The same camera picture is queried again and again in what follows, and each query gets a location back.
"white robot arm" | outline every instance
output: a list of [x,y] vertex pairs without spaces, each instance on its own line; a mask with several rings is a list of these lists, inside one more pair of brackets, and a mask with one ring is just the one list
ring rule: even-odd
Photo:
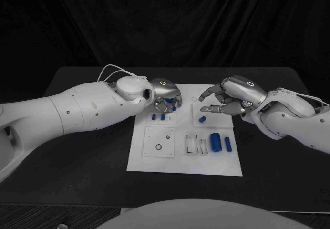
[[172,112],[176,103],[180,107],[180,90],[167,79],[148,82],[144,76],[130,75],[114,83],[85,83],[53,96],[0,104],[0,181],[50,139],[111,126],[150,104]]
[[[307,147],[330,154],[330,105],[319,98],[301,95],[284,88],[268,93],[242,76],[232,76],[210,87],[199,100],[215,93],[223,106],[205,106],[203,112],[241,115],[262,133],[278,140],[293,136]],[[310,97],[327,106],[313,108],[298,97]]]

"blue block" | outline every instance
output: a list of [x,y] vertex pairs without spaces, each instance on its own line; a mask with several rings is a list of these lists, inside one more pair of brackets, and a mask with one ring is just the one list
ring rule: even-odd
[[222,151],[221,135],[218,133],[210,134],[210,144],[213,152]]
[[205,122],[205,120],[206,120],[206,117],[203,116],[203,117],[199,119],[199,121],[200,121],[200,122]]
[[231,146],[229,137],[225,137],[225,146],[226,146],[228,152],[232,152],[232,146]]

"black table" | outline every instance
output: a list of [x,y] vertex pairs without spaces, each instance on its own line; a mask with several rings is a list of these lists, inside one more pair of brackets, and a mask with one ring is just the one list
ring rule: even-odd
[[[45,96],[97,81],[101,67],[59,69]],[[215,84],[239,74],[265,91],[308,91],[291,68],[125,68],[148,79]],[[112,81],[123,77],[114,75]],[[138,207],[180,198],[232,201],[270,211],[330,212],[330,155],[294,138],[268,138],[234,117],[242,177],[127,172],[131,117],[108,128],[68,134],[32,152],[0,183],[0,202]]]

